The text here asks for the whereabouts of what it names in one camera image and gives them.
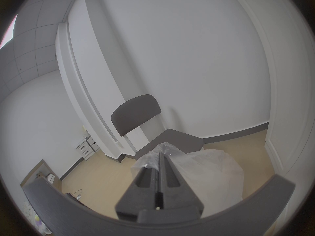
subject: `transparent plastic bag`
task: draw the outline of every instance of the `transparent plastic bag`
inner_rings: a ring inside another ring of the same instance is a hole
[[[242,200],[244,173],[222,150],[206,149],[185,154],[174,145],[162,143],[132,166],[133,178],[142,167],[158,170],[158,155],[170,157],[188,185],[204,205],[201,217],[225,210]]]

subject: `chair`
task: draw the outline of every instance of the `chair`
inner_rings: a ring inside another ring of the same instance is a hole
[[[130,131],[144,124],[154,116],[160,114],[161,108],[156,99],[145,94],[135,97],[121,104],[111,116],[112,123],[123,137]],[[184,153],[199,151],[203,147],[203,140],[174,129],[166,129],[162,134],[136,152],[136,159],[153,150],[158,144],[168,142]]]

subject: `beige floor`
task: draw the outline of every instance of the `beige floor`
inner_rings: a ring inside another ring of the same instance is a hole
[[[221,149],[230,154],[244,170],[243,198],[262,186],[273,174],[265,151],[266,131],[228,141],[205,144],[205,149]],[[130,167],[135,160],[125,158],[117,163],[100,150],[82,161],[63,181],[62,192],[82,189],[80,201],[100,214],[117,218],[114,210],[132,181]]]

